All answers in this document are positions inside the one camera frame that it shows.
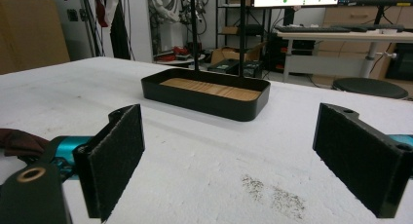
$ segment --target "round stool seat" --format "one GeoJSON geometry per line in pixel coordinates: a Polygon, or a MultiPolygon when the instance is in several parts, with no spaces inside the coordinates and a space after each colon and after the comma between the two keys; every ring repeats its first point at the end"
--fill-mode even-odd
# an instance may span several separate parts
{"type": "Polygon", "coordinates": [[[367,79],[367,78],[344,78],[333,82],[333,90],[346,91],[350,93],[361,93],[376,95],[394,99],[402,99],[408,96],[408,92],[392,83],[367,79]]]}

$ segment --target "desk leg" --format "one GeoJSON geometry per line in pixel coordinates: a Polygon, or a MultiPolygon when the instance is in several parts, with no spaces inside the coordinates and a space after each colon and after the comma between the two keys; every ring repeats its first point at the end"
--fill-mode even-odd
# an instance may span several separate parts
{"type": "Polygon", "coordinates": [[[368,78],[370,76],[370,71],[373,69],[374,65],[374,57],[376,56],[377,52],[377,42],[372,42],[370,44],[370,49],[368,50],[368,55],[364,59],[364,63],[362,64],[360,70],[360,77],[368,78]]]}
{"type": "Polygon", "coordinates": [[[286,82],[286,80],[288,79],[288,74],[289,74],[289,64],[290,64],[290,60],[292,59],[291,55],[292,55],[292,42],[294,40],[290,39],[288,40],[288,49],[286,51],[285,54],[285,65],[284,65],[284,72],[283,72],[283,76],[282,76],[282,81],[286,82]]]}

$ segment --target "shelving unit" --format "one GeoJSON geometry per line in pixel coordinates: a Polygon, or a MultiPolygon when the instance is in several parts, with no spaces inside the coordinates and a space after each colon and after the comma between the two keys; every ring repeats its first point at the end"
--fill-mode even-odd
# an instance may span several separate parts
{"type": "MultiPolygon", "coordinates": [[[[236,28],[234,28],[234,30],[231,33],[225,33],[222,32],[222,28],[224,26],[234,26],[239,23],[240,18],[238,18],[238,20],[235,21],[229,21],[229,15],[231,13],[235,13],[236,11],[238,11],[238,13],[240,14],[240,7],[241,4],[230,4],[230,0],[224,0],[224,2],[222,3],[222,0],[215,0],[215,48],[219,48],[219,42],[220,39],[223,37],[224,39],[224,45],[226,46],[228,44],[228,40],[227,37],[229,36],[238,36],[237,32],[236,32],[236,28]]],[[[245,16],[245,20],[246,20],[246,36],[254,36],[254,37],[260,37],[261,38],[261,42],[264,41],[264,36],[265,36],[265,25],[267,22],[267,18],[270,19],[271,18],[271,10],[269,9],[257,9],[257,8],[253,8],[250,6],[246,6],[246,16],[245,16]],[[255,15],[252,12],[260,12],[261,16],[261,20],[258,20],[255,15]],[[255,25],[257,27],[261,26],[260,28],[260,32],[259,33],[251,33],[251,31],[248,31],[249,27],[255,27],[255,25]]]]}

